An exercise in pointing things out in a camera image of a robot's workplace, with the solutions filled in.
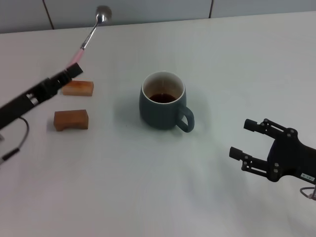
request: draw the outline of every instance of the mug handle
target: mug handle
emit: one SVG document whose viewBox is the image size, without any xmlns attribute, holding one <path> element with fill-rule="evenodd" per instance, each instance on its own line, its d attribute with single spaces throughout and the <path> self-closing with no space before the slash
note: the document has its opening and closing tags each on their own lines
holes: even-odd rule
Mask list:
<svg viewBox="0 0 316 237">
<path fill-rule="evenodd" d="M 187 118 L 188 124 L 180 120 L 177 122 L 177 126 L 184 132 L 191 132 L 194 128 L 194 115 L 192 111 L 188 107 L 182 105 L 179 108 L 179 113 Z"/>
</svg>

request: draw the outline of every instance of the black cable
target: black cable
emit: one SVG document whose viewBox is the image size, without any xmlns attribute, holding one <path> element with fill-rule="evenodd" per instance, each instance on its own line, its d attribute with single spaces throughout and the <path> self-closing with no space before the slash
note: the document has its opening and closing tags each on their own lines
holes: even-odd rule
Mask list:
<svg viewBox="0 0 316 237">
<path fill-rule="evenodd" d="M 314 187 L 306 187 L 306 188 L 301 188 L 300 189 L 300 192 L 301 192 L 301 194 L 303 194 L 305 197 L 307 197 L 307 198 L 310 198 L 309 197 L 309 195 L 307 195 L 306 193 L 304 193 L 303 192 L 303 190 L 306 190 L 306 189 L 315 189 Z"/>
<path fill-rule="evenodd" d="M 25 135 L 22 139 L 22 141 L 20 142 L 19 146 L 15 149 L 13 149 L 12 151 L 8 152 L 7 154 L 5 154 L 1 160 L 0 160 L 0 164 L 2 164 L 3 162 L 5 162 L 6 160 L 8 160 L 10 157 L 12 157 L 13 155 L 15 155 L 16 153 L 18 153 L 21 149 L 21 147 L 23 146 L 24 142 L 26 141 L 28 135 L 29 135 L 29 132 L 30 132 L 30 126 L 29 126 L 29 123 L 27 122 L 27 120 L 23 117 L 19 117 L 19 119 L 23 120 L 26 124 L 26 132 L 25 132 Z"/>
<path fill-rule="evenodd" d="M 29 123 L 27 122 L 27 120 L 26 120 L 25 118 L 19 117 L 19 119 L 23 120 L 23 121 L 25 122 L 25 124 L 26 124 L 26 133 L 25 133 L 25 135 L 24 135 L 22 141 L 20 142 L 20 144 L 19 144 L 19 146 L 18 146 L 18 148 L 21 149 L 21 147 L 22 147 L 23 144 L 25 143 L 26 138 L 27 138 L 28 135 L 29 135 L 30 126 L 29 126 Z"/>
</svg>

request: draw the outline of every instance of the tile grout line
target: tile grout line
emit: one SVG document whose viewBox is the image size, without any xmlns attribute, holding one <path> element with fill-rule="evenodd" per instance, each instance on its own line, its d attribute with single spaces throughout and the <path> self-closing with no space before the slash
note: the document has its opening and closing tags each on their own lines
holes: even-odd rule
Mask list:
<svg viewBox="0 0 316 237">
<path fill-rule="evenodd" d="M 53 25 L 53 23 L 52 23 L 52 21 L 51 21 L 51 19 L 50 19 L 49 13 L 48 13 L 48 9 L 47 9 L 47 7 L 46 7 L 45 0 L 42 0 L 42 1 L 43 1 L 43 5 L 44 5 L 44 7 L 45 7 L 45 11 L 46 11 L 46 14 L 47 14 L 47 17 L 48 17 L 50 26 L 51 26 L 51 28 L 52 28 L 53 30 L 55 30 L 54 25 Z"/>
<path fill-rule="evenodd" d="M 211 9 L 210 9 L 210 11 L 209 11 L 209 16 L 208 16 L 208 18 L 211 18 L 211 15 L 212 15 L 213 3 L 214 3 L 214 0 L 212 0 Z"/>
</svg>

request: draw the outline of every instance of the label sticker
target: label sticker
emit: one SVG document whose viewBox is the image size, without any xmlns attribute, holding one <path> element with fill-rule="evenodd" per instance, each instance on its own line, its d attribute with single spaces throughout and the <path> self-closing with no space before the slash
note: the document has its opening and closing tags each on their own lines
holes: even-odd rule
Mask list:
<svg viewBox="0 0 316 237">
<path fill-rule="evenodd" d="M 302 178 L 304 178 L 304 179 L 311 180 L 311 181 L 314 181 L 314 180 L 315 180 L 315 178 L 314 178 L 314 177 L 309 176 L 309 175 L 304 174 L 304 173 L 302 173 L 302 174 L 301 174 L 301 177 L 302 177 Z"/>
</svg>

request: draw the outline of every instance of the wooden block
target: wooden block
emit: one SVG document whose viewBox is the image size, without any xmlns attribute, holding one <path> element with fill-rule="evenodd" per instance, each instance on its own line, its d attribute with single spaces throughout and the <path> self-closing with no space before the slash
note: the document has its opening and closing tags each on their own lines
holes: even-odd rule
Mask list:
<svg viewBox="0 0 316 237">
<path fill-rule="evenodd" d="M 61 91 L 64 95 L 92 96 L 93 88 L 92 81 L 72 80 Z"/>
<path fill-rule="evenodd" d="M 86 110 L 56 111 L 54 126 L 57 131 L 65 128 L 88 129 L 89 117 Z"/>
</svg>

